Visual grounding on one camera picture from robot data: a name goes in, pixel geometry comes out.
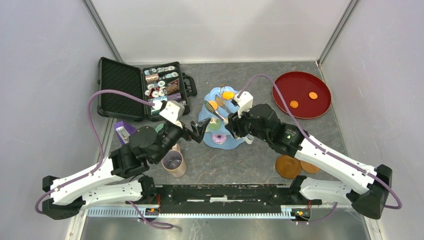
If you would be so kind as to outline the green cupcake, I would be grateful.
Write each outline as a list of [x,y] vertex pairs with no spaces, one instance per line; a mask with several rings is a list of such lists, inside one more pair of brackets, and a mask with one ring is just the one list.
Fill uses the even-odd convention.
[[217,118],[211,118],[210,122],[207,126],[207,129],[209,131],[217,131],[221,128],[221,120],[217,119]]

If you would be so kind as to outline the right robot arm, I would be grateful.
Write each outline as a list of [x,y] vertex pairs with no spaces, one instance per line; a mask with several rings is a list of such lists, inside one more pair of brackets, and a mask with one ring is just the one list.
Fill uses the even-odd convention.
[[299,185],[288,191],[295,204],[307,199],[350,203],[359,214],[375,220],[387,208],[393,177],[390,167],[367,165],[331,149],[297,126],[281,122],[268,104],[230,113],[225,128],[234,137],[253,136],[276,153],[312,164],[338,179],[318,181],[302,177]]

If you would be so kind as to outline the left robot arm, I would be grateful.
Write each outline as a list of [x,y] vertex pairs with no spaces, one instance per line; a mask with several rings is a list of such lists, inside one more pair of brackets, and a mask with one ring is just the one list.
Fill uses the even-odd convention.
[[210,118],[191,121],[191,128],[182,123],[182,106],[174,101],[166,104],[160,115],[164,125],[160,131],[142,126],[128,138],[128,143],[103,157],[96,165],[71,176],[58,178],[48,175],[42,180],[42,189],[49,198],[42,197],[35,208],[54,220],[77,215],[81,210],[103,203],[133,202],[153,203],[157,190],[153,180],[116,182],[140,176],[159,164],[180,139],[200,143],[206,133]]

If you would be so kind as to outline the orange round cookie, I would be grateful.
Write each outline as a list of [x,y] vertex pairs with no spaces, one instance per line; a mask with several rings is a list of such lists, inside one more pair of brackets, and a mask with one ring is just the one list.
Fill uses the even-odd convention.
[[213,107],[214,110],[217,110],[219,107],[219,105],[213,100],[208,101],[208,103]]

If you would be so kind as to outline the pink frosted donut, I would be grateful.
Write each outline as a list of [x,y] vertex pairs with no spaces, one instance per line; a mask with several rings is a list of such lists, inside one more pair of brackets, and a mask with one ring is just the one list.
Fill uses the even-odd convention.
[[212,141],[217,145],[222,145],[227,141],[227,135],[225,134],[212,134]]

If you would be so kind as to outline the blue three-tier cake stand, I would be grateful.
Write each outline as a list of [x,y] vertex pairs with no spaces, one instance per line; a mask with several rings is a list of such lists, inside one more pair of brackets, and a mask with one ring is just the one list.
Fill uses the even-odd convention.
[[[238,92],[237,90],[235,90],[231,86],[215,87],[208,94],[205,95],[204,103],[206,101],[215,101],[215,96],[221,95],[225,91],[233,92],[235,94]],[[221,120],[216,115],[209,112],[206,109],[205,105],[203,105],[202,109],[201,109],[201,111],[198,115],[198,120],[200,121],[200,120],[204,120],[206,118],[216,118],[216,119]],[[215,144],[212,140],[212,134],[227,135],[227,140],[223,144]],[[225,128],[225,124],[221,120],[221,127],[220,127],[219,130],[216,130],[216,131],[209,131],[208,129],[206,130],[204,138],[203,138],[203,142],[211,148],[217,148],[217,149],[223,149],[223,150],[232,150],[232,149],[235,149],[236,147],[238,147],[240,144],[244,143],[245,140],[243,138],[235,139],[230,134],[230,132]]]

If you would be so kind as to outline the metal tongs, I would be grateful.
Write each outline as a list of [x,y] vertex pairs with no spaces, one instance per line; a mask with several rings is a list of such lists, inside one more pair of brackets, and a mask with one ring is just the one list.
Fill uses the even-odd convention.
[[[221,97],[221,95],[215,96],[215,102],[218,104],[217,110],[214,110],[214,108],[208,103],[208,101],[204,102],[204,105],[209,112],[213,113],[215,116],[217,116],[218,118],[220,118],[224,122],[224,125],[225,125],[225,128],[226,128],[226,125],[228,124],[228,115],[231,114],[232,111],[227,106],[226,100],[224,100]],[[235,139],[239,139],[239,138],[244,139],[245,143],[247,143],[247,144],[252,144],[253,140],[254,140],[251,135],[247,135],[246,137],[237,137]]]

